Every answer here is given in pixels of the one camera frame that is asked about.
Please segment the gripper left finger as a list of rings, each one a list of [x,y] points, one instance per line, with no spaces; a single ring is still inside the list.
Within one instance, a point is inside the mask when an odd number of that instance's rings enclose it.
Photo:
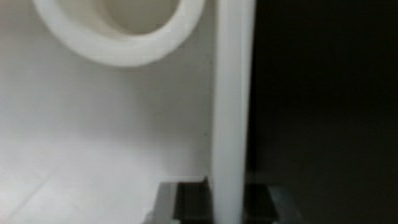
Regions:
[[[208,180],[163,182],[149,224],[208,224]]]

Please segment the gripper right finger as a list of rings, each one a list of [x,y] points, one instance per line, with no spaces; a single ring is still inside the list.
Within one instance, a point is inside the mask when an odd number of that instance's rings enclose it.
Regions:
[[[245,224],[309,224],[281,185],[250,183],[245,186]]]

